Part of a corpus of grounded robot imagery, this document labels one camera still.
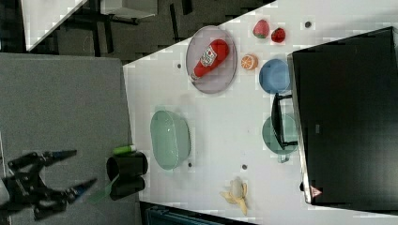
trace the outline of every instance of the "green marker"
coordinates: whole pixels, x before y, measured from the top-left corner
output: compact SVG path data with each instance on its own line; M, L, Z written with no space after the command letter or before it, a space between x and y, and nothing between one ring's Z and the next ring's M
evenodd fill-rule
M126 154L126 153L132 153L137 150L137 147L135 145L130 145L130 146L123 146L123 147L118 147L114 149L114 155L121 155L121 154Z

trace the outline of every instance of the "teal mug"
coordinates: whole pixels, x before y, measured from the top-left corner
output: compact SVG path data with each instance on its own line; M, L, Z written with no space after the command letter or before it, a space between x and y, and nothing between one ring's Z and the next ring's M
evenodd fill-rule
M296 142L298 139L298 134L296 131L296 122L295 120L287 115L282 115L283 122L283 134L284 140L286 142ZM278 162L284 163L289 160L290 154L298 150L297 145L288 145L284 148L278 143L278 140L275 137L275 132L272 126L271 117L269 117L263 125L263 140L266 146L273 153L278 155Z

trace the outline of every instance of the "red strawberry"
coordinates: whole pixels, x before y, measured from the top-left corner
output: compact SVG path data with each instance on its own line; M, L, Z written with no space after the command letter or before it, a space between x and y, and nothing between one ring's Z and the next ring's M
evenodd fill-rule
M269 35L269 25L265 20L259 21L254 29L253 34L258 38L266 38Z
M284 32L284 30L282 28L276 29L271 35L272 41L277 42L277 43L283 42L285 37L286 37L286 33Z

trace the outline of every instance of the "green bowl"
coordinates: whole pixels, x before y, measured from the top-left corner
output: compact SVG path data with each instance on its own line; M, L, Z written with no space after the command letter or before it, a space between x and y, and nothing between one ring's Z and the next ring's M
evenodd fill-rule
M282 115L283 121L283 134L284 140L286 142L294 142L298 139L298 134L296 131L296 122L295 120L288 116L287 114ZM278 140L275 137L275 133L273 130L271 117L269 117L263 125L263 140L266 146L271 150L273 153L278 154L278 161L279 162L286 162L289 160L289 155L294 151L298 150L297 145L289 145L284 148L278 143Z
M153 154L164 170L172 170L191 151L187 122L174 112L157 111L150 123Z

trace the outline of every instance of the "black mug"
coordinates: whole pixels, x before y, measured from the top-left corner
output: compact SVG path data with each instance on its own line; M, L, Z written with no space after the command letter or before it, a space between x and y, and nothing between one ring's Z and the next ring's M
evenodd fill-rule
M111 199L115 201L143 190L145 181L141 175L147 170L148 162L141 152L108 158L106 171L109 179L112 181L119 175L112 185Z

